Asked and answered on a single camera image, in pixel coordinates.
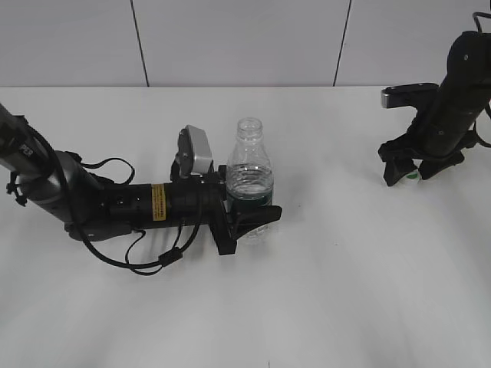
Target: table surface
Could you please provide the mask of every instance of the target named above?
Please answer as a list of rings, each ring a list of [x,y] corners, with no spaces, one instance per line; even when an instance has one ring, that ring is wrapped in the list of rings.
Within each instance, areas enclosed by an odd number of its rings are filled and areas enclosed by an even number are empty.
[[[235,256],[219,257],[203,227],[182,261],[144,278],[1,195],[0,366],[491,366],[491,152],[389,189],[377,149],[414,111],[379,99],[377,87],[0,89],[56,149],[122,156],[135,182],[168,181],[185,125],[225,163],[238,119],[258,117],[284,209]],[[153,260],[175,234],[150,232],[133,259]],[[97,246],[123,259],[134,238]]]

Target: bottle label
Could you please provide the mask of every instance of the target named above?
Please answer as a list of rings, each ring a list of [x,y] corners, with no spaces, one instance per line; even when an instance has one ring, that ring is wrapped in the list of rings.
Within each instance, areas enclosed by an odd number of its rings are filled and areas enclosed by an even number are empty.
[[[163,184],[152,184],[152,213],[154,221],[165,221],[167,218],[166,192]]]
[[[264,205],[271,205],[273,202],[273,191],[265,193],[263,196],[254,199],[238,198],[231,192],[227,192],[227,202],[229,206],[234,206],[237,211],[247,211]]]

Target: black cable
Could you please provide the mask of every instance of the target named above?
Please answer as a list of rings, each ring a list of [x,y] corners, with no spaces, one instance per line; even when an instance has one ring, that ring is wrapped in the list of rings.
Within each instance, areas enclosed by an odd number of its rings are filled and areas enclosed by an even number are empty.
[[[135,168],[125,159],[121,159],[120,157],[110,157],[109,159],[105,159],[103,161],[100,161],[99,163],[82,163],[80,162],[81,166],[84,167],[85,169],[99,169],[105,164],[109,163],[110,161],[121,161],[122,163],[126,163],[130,169],[131,169],[131,174],[126,179],[124,182],[116,182],[114,185],[116,186],[127,186],[131,182],[133,182],[133,179],[135,177]]]
[[[483,33],[483,27],[481,26],[481,21],[479,20],[479,18],[491,19],[491,14],[482,13],[481,11],[473,13],[473,19],[474,23],[476,23],[477,31],[479,33]]]
[[[479,18],[491,19],[491,14],[482,13],[480,11],[473,13],[473,19],[474,19],[474,23],[476,23],[477,31],[479,33],[483,33],[483,27],[481,26],[481,21],[479,20]],[[486,105],[484,110],[486,111],[486,114],[488,115],[488,117],[491,119],[491,107],[489,106],[489,104]],[[477,133],[477,120],[474,122],[473,132],[474,132],[474,135],[476,136],[478,144],[480,144],[481,146],[486,147],[486,148],[491,148],[491,143],[487,143]]]
[[[143,239],[145,237],[145,235],[147,234],[145,232],[145,230],[141,229],[141,230],[136,230],[136,232],[139,232],[141,234],[141,236],[135,240],[131,245],[130,247],[126,250],[126,254],[124,255],[124,260],[126,261],[127,265],[130,265],[130,250],[133,246],[135,246],[136,243],[138,243],[141,239]],[[176,236],[176,240],[174,241],[174,244],[172,246],[172,248],[175,248],[176,245],[177,245],[177,242],[179,241],[180,237],[181,237],[181,232],[183,232],[183,223],[180,222],[179,223],[179,227],[177,229],[177,236]],[[135,270],[133,268],[130,268],[130,271],[133,272],[134,274],[139,274],[140,276],[152,276],[160,271],[162,271],[162,268],[163,266],[161,265],[158,269],[156,269],[155,271],[148,271],[148,272],[143,272],[143,271],[138,271],[138,270]]]
[[[53,147],[49,144],[49,142],[40,134],[36,129],[34,129],[32,126],[27,125],[28,129],[32,133],[32,135],[38,140],[38,142],[44,147],[46,150],[48,157],[50,158],[50,161],[52,162],[54,166],[54,171],[56,172],[56,176],[58,177],[58,181],[60,182],[60,187],[61,190],[63,191],[65,195],[65,200],[67,201],[67,206],[68,206],[68,211],[70,212],[71,220],[73,222],[73,225],[77,232],[79,233],[82,242],[84,245],[87,247],[90,253],[92,253],[95,257],[99,258],[101,261],[108,263],[109,265],[112,265],[114,267],[119,267],[119,268],[126,268],[126,269],[147,269],[147,268],[154,268],[157,266],[162,265],[160,261],[154,261],[150,263],[143,263],[143,264],[126,264],[123,262],[115,261],[114,259],[111,259],[107,257],[106,255],[103,255],[100,253],[91,243],[89,238],[87,237],[87,234],[85,233],[84,228],[82,227],[81,221],[78,218],[77,211],[75,210],[73,200],[71,198],[71,192],[70,188],[68,187],[67,183],[67,178],[64,175],[64,170],[63,167],[61,166],[60,160],[58,158],[58,155],[54,151]]]

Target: wire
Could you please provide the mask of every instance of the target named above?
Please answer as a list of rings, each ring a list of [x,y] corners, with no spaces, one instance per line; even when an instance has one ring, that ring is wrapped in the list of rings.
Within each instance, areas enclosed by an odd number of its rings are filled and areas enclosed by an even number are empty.
[[[477,11],[477,12],[473,13],[473,20],[474,20],[474,23],[476,23],[477,31],[479,33],[483,33],[483,27],[481,25],[481,21],[479,20],[479,18],[491,19],[491,14],[482,13],[481,11]],[[489,104],[486,105],[484,110],[486,111],[486,114],[488,115],[488,117],[491,119],[491,107],[489,106]],[[476,136],[478,144],[480,144],[481,146],[486,147],[486,148],[491,148],[491,143],[487,143],[477,133],[477,120],[474,122],[473,132],[474,132],[474,135]]]
[[[131,264],[131,263],[129,263],[129,261],[127,261],[126,263],[119,262],[119,261],[116,261],[116,260],[109,258],[106,255],[103,255],[102,253],[100,253],[92,245],[91,241],[89,240],[89,238],[87,236],[87,233],[85,232],[85,230],[81,224],[81,221],[78,217],[77,211],[75,210],[74,202],[73,202],[73,199],[71,198],[71,191],[70,191],[70,188],[68,187],[67,178],[65,177],[63,166],[61,165],[61,162],[60,162],[60,159],[58,158],[58,155],[54,151],[53,147],[51,147],[49,142],[36,129],[34,129],[30,125],[27,125],[27,127],[28,127],[30,133],[33,135],[33,137],[36,140],[38,140],[38,142],[44,147],[44,149],[46,150],[46,152],[48,154],[48,158],[52,162],[54,172],[56,173],[56,176],[58,178],[58,181],[59,181],[59,184],[61,187],[61,191],[64,193],[65,200],[67,202],[67,207],[68,207],[68,211],[70,213],[71,221],[73,222],[75,229],[77,230],[78,234],[80,235],[82,242],[84,243],[85,247],[89,250],[89,252],[92,253],[92,255],[94,255],[98,259],[100,259],[102,262],[108,263],[109,265],[112,265],[114,267],[126,268],[126,269],[133,271],[133,272],[135,272],[137,270],[155,268],[158,266],[163,268],[163,267],[166,267],[167,265],[173,263],[174,261],[180,259],[182,257],[182,254],[184,253],[184,251],[186,249],[188,249],[188,247],[191,245],[191,243],[193,243],[193,241],[196,238],[196,235],[199,231],[201,221],[203,220],[203,201],[201,198],[201,188],[199,187],[199,184],[196,184],[196,201],[197,201],[197,205],[198,205],[198,213],[196,216],[196,222],[194,225],[193,232],[191,233],[191,236],[189,237],[189,239],[186,241],[186,243],[183,245],[182,248],[178,248],[176,246],[177,241],[179,240],[179,239],[177,239],[176,242],[174,243],[174,246],[170,249],[170,251],[163,253],[159,257],[159,261],[154,261],[154,262],[150,262],[150,263],[142,263],[142,264]],[[130,248],[132,248],[136,243],[138,243],[139,240],[141,240],[145,236],[146,233],[143,230],[140,232],[143,232],[143,233],[141,233],[142,235],[136,241],[133,242],[133,244],[130,246]],[[149,274],[156,274],[156,272],[151,271],[151,272],[148,272],[148,274],[146,274],[146,275],[149,275]]]
[[[121,159],[120,157],[111,157],[109,159],[105,159],[103,161],[100,161],[99,163],[90,164],[90,163],[80,162],[80,164],[82,167],[84,167],[86,169],[99,169],[102,166],[104,166],[105,164],[109,163],[110,161],[121,161],[122,163],[126,163],[131,169],[131,174],[128,177],[128,179],[126,179],[124,182],[114,183],[115,186],[127,186],[128,184],[133,182],[133,179],[135,177],[135,168],[128,161],[126,161],[125,159]]]
[[[481,11],[473,13],[473,19],[474,23],[476,23],[477,31],[479,33],[483,33],[483,26],[481,25],[481,21],[479,20],[479,18],[491,19],[491,14],[482,13]]]
[[[143,65],[143,74],[145,75],[145,82],[147,87],[150,87],[150,82],[148,81],[147,65],[145,64],[145,55],[143,54],[143,47],[141,45],[140,29],[138,28],[137,13],[135,12],[135,5],[133,0],[130,0],[131,13],[133,14],[133,23],[135,24],[135,31],[137,32],[138,48],[140,49],[141,64]]]
[[[77,211],[75,211],[73,199],[71,198],[71,192],[70,188],[68,187],[67,183],[67,178],[64,175],[64,170],[63,167],[61,166],[60,160],[58,158],[58,155],[54,151],[53,147],[49,144],[49,142],[32,126],[27,125],[28,129],[32,133],[32,135],[38,140],[38,142],[44,147],[46,152],[48,153],[48,157],[50,158],[51,162],[53,163],[54,166],[54,171],[56,172],[56,176],[58,177],[58,181],[60,182],[60,187],[61,190],[63,191],[65,195],[65,200],[67,201],[67,206],[68,206],[68,211],[71,216],[71,220],[73,222],[73,225],[77,232],[79,233],[82,242],[84,245],[87,247],[90,253],[92,253],[95,257],[99,258],[101,261],[108,263],[109,265],[112,265],[114,267],[119,267],[119,268],[126,268],[126,269],[147,269],[147,268],[154,268],[157,266],[160,266],[161,263],[159,261],[154,261],[150,263],[143,263],[143,264],[126,264],[123,262],[115,261],[114,259],[111,259],[107,257],[106,255],[103,255],[100,253],[91,243],[89,238],[87,237],[87,234],[85,233],[84,228],[82,227],[81,221],[78,217]]]
[[[124,260],[126,261],[127,265],[130,265],[130,250],[133,246],[135,246],[136,243],[138,243],[141,239],[145,238],[145,235],[147,234],[145,232],[145,230],[143,229],[140,229],[140,230],[136,230],[136,232],[139,232],[141,234],[141,236],[135,240],[131,245],[130,247],[126,250],[126,254],[124,255]],[[181,233],[183,232],[183,222],[181,221],[179,223],[179,228],[177,229],[177,236],[176,236],[176,240],[174,241],[174,244],[172,246],[172,248],[175,248],[176,245],[177,245],[177,242],[179,241],[179,238],[181,237]],[[138,270],[135,270],[133,268],[130,268],[130,271],[133,272],[134,274],[139,274],[140,276],[152,276],[158,272],[160,272],[162,270],[163,266],[161,265],[158,269],[156,269],[155,271],[149,271],[149,272],[143,272],[143,271],[138,271]]]

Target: white wall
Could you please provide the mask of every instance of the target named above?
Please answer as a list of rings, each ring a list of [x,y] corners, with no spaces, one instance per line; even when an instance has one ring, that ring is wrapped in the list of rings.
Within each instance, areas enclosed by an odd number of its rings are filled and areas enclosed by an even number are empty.
[[[348,0],[136,0],[152,86],[331,85]]]
[[[441,82],[453,41],[484,11],[488,0],[353,0],[337,85]]]
[[[1,86],[144,85],[129,0],[0,2]]]
[[[134,0],[150,85],[332,85],[349,2]],[[472,12],[488,10],[352,0],[336,85],[439,82]],[[0,87],[144,85],[130,0],[2,0]]]

